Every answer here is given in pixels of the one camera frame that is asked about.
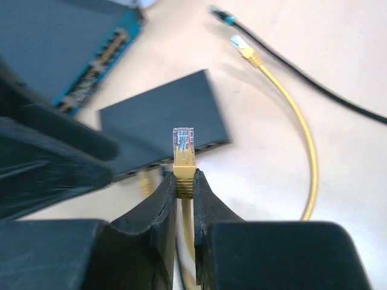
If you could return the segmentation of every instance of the blue network switch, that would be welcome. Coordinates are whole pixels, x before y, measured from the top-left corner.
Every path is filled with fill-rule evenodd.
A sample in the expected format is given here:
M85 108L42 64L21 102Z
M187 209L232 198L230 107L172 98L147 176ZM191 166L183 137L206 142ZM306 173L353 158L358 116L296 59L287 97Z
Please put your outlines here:
M26 86L74 115L142 23L139 8L107 0L1 0L0 56Z

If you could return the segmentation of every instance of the white table surface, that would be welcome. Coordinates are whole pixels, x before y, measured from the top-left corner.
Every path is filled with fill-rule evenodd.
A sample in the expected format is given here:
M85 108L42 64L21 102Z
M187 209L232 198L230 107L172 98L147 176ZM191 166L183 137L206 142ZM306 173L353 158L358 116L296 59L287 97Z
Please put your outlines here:
M210 4L235 14L332 90L387 115L387 1L160 0L145 11L142 35L77 118L98 129L97 110L208 68L233 143L198 155L198 167L242 218L298 219L310 178L300 127L280 93L229 44L237 32L207 13ZM316 143L320 183L312 220L342 225L374 289L387 289L387 126L330 101L261 55L298 103ZM29 218L111 221L142 199L130 178ZM193 270L186 251L184 261Z

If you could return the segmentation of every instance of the yellow ethernet cable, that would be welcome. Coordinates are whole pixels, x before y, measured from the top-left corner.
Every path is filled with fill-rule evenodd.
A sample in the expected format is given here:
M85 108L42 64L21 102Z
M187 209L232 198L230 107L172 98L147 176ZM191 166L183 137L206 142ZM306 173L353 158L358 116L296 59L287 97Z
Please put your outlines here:
M304 117L301 114L301 111L296 105L296 102L292 99L289 93L285 90L285 88L280 84L280 82L267 70L264 66L262 59L257 55L253 48L251 48L240 36L235 35L231 37L231 44L242 54L242 57L245 58L252 66L259 69L266 78L271 81L272 84L281 92L281 94L286 98L289 105L293 109L296 114L302 129L304 130L305 139L308 144L309 150L309 159L311 166L311 178L310 178L310 192L308 201L305 205L304 212L302 214L301 220L307 221L310 219L312 212L314 210L314 206L316 204L317 199L317 188L318 188L318 172L317 172L317 156L316 150L314 149L313 139L310 134L310 130L308 128L307 123L305 122Z
M183 212L184 237L188 252L195 261L194 231L191 220L191 199L194 192L196 171L194 129L175 128L174 139L174 175L176 177L177 198L181 199Z
M141 192L143 196L147 198L154 191L151 176L146 169L141 169L137 174L140 181Z

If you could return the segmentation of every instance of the black ethernet cable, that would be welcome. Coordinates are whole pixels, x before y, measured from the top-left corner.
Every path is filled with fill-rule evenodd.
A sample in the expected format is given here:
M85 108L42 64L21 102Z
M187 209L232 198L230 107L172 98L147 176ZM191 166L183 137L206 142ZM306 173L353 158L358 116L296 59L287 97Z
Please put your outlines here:
M290 68L296 75L303 80L305 83L310 85L315 90L323 93L325 96L330 98L331 100L337 102L338 104L353 110L357 113L362 114L365 117L371 118L375 121L379 121L383 124L387 124L387 118L381 115L378 115L376 113L370 112L367 109L361 108L360 106L355 105L354 103L351 103L350 101L345 100L341 96L337 95L332 90L325 87L323 84L319 83L317 80L303 72L300 68L298 68L294 63L287 60L283 55L279 54L277 51L275 51L270 45L265 43L260 37L255 36L248 28L243 26L243 24L236 21L236 17L231 15L230 13L220 10L214 6L211 6L209 8L209 11L211 14L213 14L216 18L223 21L225 24L229 26L234 26L240 31L242 31L244 34L246 34L248 37L250 37L256 44L258 44L263 50L268 52L270 55L272 55L274 58L279 60L283 65Z

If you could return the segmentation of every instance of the ethernet cable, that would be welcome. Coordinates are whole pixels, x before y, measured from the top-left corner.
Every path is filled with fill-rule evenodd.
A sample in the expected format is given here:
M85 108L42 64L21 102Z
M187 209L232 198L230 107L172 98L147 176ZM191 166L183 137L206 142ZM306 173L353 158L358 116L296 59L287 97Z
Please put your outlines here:
M387 124L387 118L384 116L381 116L379 114L370 112L367 109L361 108L360 106L355 105L354 103L351 103L348 100L345 100L343 97L337 95L332 90L324 87L323 84L320 84L317 80L312 78L311 76L308 76L305 72L303 72L300 68L298 68L295 64L293 64L291 61L287 60L284 56L276 52L270 45L265 43L262 39L260 39L258 36L255 36L252 32L250 32L247 28L245 28L242 24L236 21L236 17L231 15L230 13L220 10L214 6L211 6L209 8L209 12L213 14L215 17L217 17L219 20L223 21L226 25L234 26L243 33L245 33L248 37L250 37L256 44L258 44L261 48L263 48L266 52L271 54L274 58L279 60L282 64L290 68L296 75L299 76L300 79L302 79L305 83L310 85L315 90L323 93L325 96L330 98L331 100L339 103L340 105L353 110L357 113L362 114L365 117L371 118L375 121L379 121L381 123Z
M194 129L175 128L174 142L174 175L176 177L177 198L181 199L183 212L184 237L188 252L195 261L194 231L191 219L191 199L194 193L194 175L196 171Z
M309 150L309 159L311 166L311 178L310 178L310 192L308 201L306 203L304 212L302 214L301 220L307 221L312 215L314 206L317 199L317 188L318 188L318 173L317 173L317 156L314 149L313 139L310 134L307 123L305 122L304 117L301 114L301 111L297 107L295 101L285 90L285 88L280 84L280 82L267 70L264 66L262 59L257 55L253 48L251 48L240 36L235 35L231 38L231 44L241 53L242 57L245 58L252 66L259 69L272 84L281 92L281 94L286 98L289 105L296 114L302 129L304 130L305 139L308 144Z
M138 171L138 178L140 182L140 189L144 197L150 196L153 191L153 184L152 184L152 179L151 176L149 175L149 171L146 169L141 169Z

